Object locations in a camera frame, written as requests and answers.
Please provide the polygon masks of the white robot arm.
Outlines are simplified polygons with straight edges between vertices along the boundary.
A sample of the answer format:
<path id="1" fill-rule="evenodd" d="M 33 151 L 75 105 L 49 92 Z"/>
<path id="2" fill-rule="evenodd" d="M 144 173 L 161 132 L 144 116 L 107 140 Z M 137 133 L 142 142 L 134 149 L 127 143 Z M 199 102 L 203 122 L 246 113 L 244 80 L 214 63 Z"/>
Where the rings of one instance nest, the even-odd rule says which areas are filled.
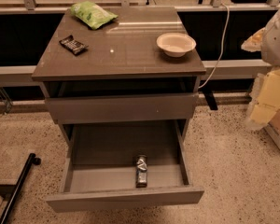
<path id="1" fill-rule="evenodd" d="M 259 51 L 261 59 L 272 66 L 266 75 L 257 74 L 250 96 L 245 124 L 252 130 L 265 127 L 280 109 L 280 8 L 266 26 L 250 36 L 241 46 Z"/>

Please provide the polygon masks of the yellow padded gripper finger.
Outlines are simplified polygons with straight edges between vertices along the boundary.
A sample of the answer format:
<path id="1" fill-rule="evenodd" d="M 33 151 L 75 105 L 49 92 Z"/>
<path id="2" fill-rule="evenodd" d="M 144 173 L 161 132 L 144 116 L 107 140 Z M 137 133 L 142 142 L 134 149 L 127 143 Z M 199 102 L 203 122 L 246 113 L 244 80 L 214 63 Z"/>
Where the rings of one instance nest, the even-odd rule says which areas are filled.
<path id="1" fill-rule="evenodd" d="M 280 68 L 266 75 L 257 74 L 249 95 L 251 102 L 246 111 L 245 125 L 251 130 L 260 130 L 280 109 Z"/>

